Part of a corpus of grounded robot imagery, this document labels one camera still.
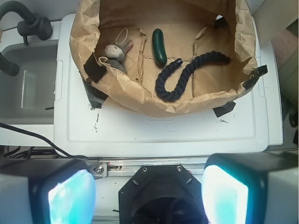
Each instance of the paper bag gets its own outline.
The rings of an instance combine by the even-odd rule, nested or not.
[[[114,43],[123,28],[134,42],[124,66],[112,68],[105,42]],[[152,33],[164,33],[168,64],[183,64],[166,81],[172,91],[182,69],[196,56],[219,51],[229,64],[208,64],[188,80],[182,97],[164,102],[155,92],[161,67],[154,61]],[[225,105],[257,82],[256,36],[246,0],[81,0],[71,30],[70,48],[83,79],[108,95],[113,104],[152,117],[171,117]]]

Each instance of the light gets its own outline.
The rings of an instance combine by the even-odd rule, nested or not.
[[[246,222],[248,187],[216,165],[206,167],[202,176],[202,199],[212,224]]]
[[[76,172],[49,191],[51,224],[91,223],[95,207],[95,181],[86,169]]]

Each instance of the screw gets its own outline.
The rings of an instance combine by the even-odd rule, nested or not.
[[[182,171],[182,166],[177,166],[177,171],[181,172]]]
[[[102,165],[98,165],[95,169],[93,169],[97,174],[102,174],[104,172],[104,167]]]

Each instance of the plush bunny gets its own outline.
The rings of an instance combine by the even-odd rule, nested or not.
[[[132,47],[133,41],[127,41],[124,46],[117,44],[107,45],[104,50],[105,56],[108,58],[107,63],[126,74],[127,70],[123,66],[123,61],[125,60],[126,53]]]

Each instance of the sink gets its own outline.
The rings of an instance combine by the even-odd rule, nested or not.
[[[0,71],[0,122],[53,124],[58,40],[6,47],[3,56],[19,65],[12,77]]]

